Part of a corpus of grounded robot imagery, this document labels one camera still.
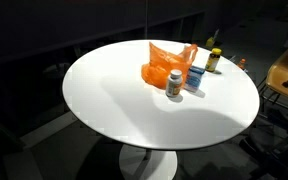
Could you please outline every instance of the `round white table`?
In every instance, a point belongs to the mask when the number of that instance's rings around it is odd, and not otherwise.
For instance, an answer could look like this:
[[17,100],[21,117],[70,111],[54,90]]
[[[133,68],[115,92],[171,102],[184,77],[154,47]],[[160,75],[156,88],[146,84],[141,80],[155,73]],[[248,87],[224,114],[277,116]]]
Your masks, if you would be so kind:
[[[150,41],[175,54],[184,47]],[[209,53],[198,48],[193,65],[204,67]],[[65,101],[83,123],[127,144],[120,153],[125,179],[172,179],[177,168],[174,151],[221,143],[255,119],[257,89],[224,57],[217,73],[205,72],[197,92],[181,90],[176,98],[144,82],[141,67],[148,62],[149,40],[111,44],[79,58],[63,81]]]

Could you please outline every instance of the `table top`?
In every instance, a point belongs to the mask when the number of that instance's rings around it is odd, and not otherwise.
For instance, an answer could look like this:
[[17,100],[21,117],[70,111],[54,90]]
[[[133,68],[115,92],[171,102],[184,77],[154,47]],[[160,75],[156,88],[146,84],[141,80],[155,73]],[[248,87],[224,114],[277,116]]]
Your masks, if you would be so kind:
[[[180,53],[184,44],[150,40]],[[198,48],[195,66],[210,51]],[[228,140],[245,130],[259,109],[259,95],[248,75],[221,56],[220,73],[205,72],[196,93],[181,90],[168,98],[146,84],[141,66],[149,62],[149,40],[103,46],[79,58],[67,71],[63,94],[87,126],[114,140],[149,149],[187,150]]]

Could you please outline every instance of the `orange plastic bag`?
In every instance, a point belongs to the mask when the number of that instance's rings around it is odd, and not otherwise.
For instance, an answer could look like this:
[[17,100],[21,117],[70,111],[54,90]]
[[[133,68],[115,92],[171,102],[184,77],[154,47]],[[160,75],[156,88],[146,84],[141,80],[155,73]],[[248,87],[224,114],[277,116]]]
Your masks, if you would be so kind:
[[159,89],[165,89],[167,77],[171,70],[178,69],[182,71],[183,86],[188,69],[195,60],[196,53],[196,44],[184,48],[179,55],[175,55],[154,46],[150,42],[150,62],[142,66],[142,78],[148,84]]

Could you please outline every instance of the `table leg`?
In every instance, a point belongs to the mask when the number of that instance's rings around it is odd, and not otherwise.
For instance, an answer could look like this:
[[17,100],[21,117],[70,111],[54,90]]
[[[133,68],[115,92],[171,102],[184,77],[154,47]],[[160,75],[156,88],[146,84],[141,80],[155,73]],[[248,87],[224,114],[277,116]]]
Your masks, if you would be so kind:
[[123,145],[119,165],[126,180],[171,180],[176,173],[177,156],[174,151]]

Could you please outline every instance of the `white bottle cap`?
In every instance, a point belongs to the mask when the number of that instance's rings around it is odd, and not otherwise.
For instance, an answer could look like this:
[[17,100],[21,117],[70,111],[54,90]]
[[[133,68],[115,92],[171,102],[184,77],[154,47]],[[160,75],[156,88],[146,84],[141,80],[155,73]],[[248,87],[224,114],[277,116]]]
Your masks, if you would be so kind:
[[171,78],[173,79],[178,79],[182,76],[182,71],[178,70],[178,69],[173,69],[171,71]]

